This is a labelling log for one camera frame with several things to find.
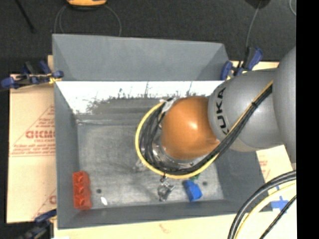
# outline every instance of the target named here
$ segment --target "blue clamp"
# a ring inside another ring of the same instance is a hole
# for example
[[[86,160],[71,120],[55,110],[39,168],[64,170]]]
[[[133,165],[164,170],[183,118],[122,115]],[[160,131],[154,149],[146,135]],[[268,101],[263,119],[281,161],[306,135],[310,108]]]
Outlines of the blue clamp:
[[[1,86],[4,89],[18,89],[29,85],[37,85],[50,82],[52,79],[61,79],[64,76],[62,71],[52,72],[49,66],[41,60],[39,62],[40,72],[35,71],[29,62],[25,62],[22,67],[22,73],[18,76],[7,77],[1,80]]]
[[[190,202],[202,197],[203,194],[198,184],[194,183],[192,180],[183,181],[183,186]]]
[[[235,68],[233,67],[233,63],[230,61],[226,61],[224,64],[221,74],[220,74],[220,80],[226,81],[227,77],[233,78],[234,76],[241,75],[244,71],[251,71],[257,65],[263,58],[264,54],[260,48],[251,48],[248,47],[245,59],[243,64]]]
[[[50,218],[56,216],[56,209],[44,213],[35,218],[35,226],[29,229],[24,235],[18,237],[23,239],[38,239],[47,232],[47,228],[52,226]]]

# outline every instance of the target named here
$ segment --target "cardboard sheet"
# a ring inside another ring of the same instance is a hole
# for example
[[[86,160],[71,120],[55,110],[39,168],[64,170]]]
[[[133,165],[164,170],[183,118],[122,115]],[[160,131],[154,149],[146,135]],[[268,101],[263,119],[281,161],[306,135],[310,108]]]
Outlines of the cardboard sheet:
[[[56,208],[53,85],[10,91],[8,223]]]

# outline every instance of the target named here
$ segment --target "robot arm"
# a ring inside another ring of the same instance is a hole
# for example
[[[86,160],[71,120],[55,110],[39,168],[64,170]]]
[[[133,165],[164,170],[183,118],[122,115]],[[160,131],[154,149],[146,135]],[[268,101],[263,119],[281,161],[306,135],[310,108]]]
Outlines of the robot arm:
[[[209,98],[181,98],[165,112],[162,107],[136,138],[140,159],[158,174],[197,175],[227,148],[250,152],[284,144],[295,163],[296,48],[277,69],[250,71],[223,82]]]

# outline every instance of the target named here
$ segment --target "clamp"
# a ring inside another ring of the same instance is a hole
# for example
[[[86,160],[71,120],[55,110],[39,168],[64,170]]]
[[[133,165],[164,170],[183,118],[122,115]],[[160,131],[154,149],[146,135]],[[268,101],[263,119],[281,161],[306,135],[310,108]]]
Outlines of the clamp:
[[[233,63],[231,61],[225,62],[220,74],[220,80],[226,81],[228,77],[233,78],[234,76],[242,74],[244,71],[253,70],[254,66],[262,60],[263,55],[264,54],[260,48],[248,47],[246,50],[244,62],[240,67],[233,67]]]
[[[37,218],[35,218],[34,223],[35,226],[28,230],[24,235],[19,236],[17,239],[39,239],[43,236],[47,231],[48,227],[52,226],[51,218],[57,215],[56,209],[53,209],[49,212],[46,212]]]
[[[30,62],[25,62],[22,67],[22,73],[15,77],[7,77],[1,80],[1,86],[4,89],[18,89],[20,87],[38,85],[41,83],[54,82],[63,78],[62,71],[52,72],[49,66],[41,60],[39,62],[41,71],[35,71]]]

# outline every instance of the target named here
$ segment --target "white surface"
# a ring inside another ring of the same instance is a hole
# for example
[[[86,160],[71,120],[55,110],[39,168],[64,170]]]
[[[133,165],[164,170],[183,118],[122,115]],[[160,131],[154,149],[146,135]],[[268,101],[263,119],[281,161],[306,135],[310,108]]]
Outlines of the white surface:
[[[208,96],[222,81],[79,82],[61,81],[57,86],[75,114],[90,114],[93,102],[121,98]]]

